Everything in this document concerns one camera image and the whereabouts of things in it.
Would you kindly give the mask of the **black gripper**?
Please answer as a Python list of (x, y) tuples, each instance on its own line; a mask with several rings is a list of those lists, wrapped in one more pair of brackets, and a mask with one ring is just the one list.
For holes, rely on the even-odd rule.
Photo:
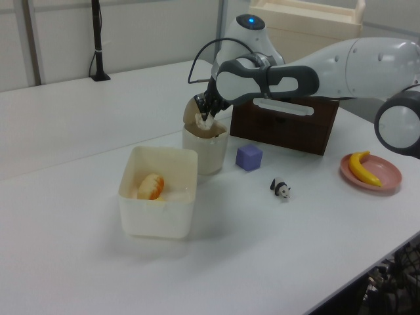
[(205, 92), (197, 94), (193, 97), (198, 107), (198, 111), (202, 120), (206, 121), (207, 118), (213, 121), (220, 111), (228, 109), (231, 104), (223, 99), (216, 87), (216, 82), (211, 78), (207, 84)]

